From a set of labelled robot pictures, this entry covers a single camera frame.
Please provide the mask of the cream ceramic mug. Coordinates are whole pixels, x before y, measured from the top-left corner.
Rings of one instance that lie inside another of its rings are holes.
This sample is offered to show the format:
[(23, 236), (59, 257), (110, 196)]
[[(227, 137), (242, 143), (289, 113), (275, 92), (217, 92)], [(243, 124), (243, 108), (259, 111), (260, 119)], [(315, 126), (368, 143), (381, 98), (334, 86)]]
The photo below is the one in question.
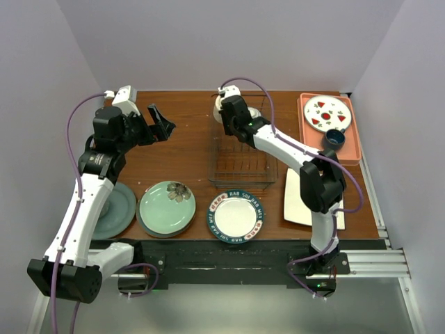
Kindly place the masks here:
[(221, 96), (217, 95), (213, 105), (213, 117), (220, 124), (223, 124), (223, 119), (220, 113), (222, 109)]

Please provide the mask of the blue floral white bowl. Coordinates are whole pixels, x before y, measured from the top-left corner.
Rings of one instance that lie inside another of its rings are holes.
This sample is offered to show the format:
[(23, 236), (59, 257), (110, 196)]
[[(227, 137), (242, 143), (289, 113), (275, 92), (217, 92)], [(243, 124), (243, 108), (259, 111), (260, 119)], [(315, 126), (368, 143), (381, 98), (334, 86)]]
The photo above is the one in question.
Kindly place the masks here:
[(248, 107), (248, 111), (250, 112), (250, 115), (251, 115), (252, 118), (261, 117), (260, 111), (258, 109), (256, 109), (256, 108), (254, 108), (254, 107), (249, 106)]

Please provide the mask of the white plate teal lettered rim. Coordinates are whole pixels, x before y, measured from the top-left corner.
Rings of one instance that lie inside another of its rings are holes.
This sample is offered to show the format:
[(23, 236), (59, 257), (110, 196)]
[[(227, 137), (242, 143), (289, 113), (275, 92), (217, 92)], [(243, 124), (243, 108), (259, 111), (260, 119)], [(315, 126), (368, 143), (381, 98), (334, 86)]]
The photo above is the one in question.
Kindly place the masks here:
[(244, 244), (254, 239), (263, 224), (263, 205), (248, 191), (231, 189), (219, 193), (207, 210), (211, 233), (228, 244)]

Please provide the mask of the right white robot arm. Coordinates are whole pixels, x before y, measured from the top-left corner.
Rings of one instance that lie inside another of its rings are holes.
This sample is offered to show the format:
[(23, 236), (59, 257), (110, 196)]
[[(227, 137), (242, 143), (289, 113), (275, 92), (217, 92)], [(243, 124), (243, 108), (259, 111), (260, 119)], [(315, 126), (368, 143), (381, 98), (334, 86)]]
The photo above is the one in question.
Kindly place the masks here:
[(310, 273), (326, 273), (338, 256), (337, 216), (346, 189), (341, 165), (332, 150), (319, 152), (273, 129), (262, 116), (252, 117), (240, 95), (217, 97), (216, 115), (226, 135), (285, 163), (300, 177), (300, 198), (311, 212), (309, 256), (295, 260), (310, 263)]

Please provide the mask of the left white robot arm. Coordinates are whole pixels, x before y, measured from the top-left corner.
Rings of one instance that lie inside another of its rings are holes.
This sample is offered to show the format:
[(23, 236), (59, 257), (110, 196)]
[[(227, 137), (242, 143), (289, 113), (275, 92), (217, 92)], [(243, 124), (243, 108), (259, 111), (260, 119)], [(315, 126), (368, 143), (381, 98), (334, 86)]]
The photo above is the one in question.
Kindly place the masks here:
[(168, 140), (176, 127), (155, 105), (147, 109), (152, 125), (135, 107), (127, 113), (117, 106), (95, 112), (94, 132), (74, 165), (76, 184), (63, 222), (42, 259), (32, 259), (27, 267), (31, 280), (52, 301), (92, 303), (104, 280), (121, 269), (136, 273), (144, 265), (143, 247), (132, 239), (118, 239), (95, 255), (89, 249), (102, 208), (126, 164), (125, 154), (138, 145)]

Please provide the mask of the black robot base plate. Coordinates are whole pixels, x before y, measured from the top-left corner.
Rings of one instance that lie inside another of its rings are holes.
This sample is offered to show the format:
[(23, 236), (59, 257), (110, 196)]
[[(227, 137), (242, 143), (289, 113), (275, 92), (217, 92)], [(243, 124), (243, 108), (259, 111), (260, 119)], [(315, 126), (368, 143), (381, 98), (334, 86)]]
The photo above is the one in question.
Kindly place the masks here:
[(173, 284), (284, 285), (295, 289), (303, 281), (315, 291), (334, 291), (334, 283), (316, 275), (349, 274), (352, 257), (347, 251), (381, 251), (380, 240), (345, 240), (337, 258), (325, 267), (289, 262), (307, 257), (308, 241), (254, 240), (226, 244), (218, 240), (142, 240), (145, 261), (159, 270), (151, 279), (157, 289)]

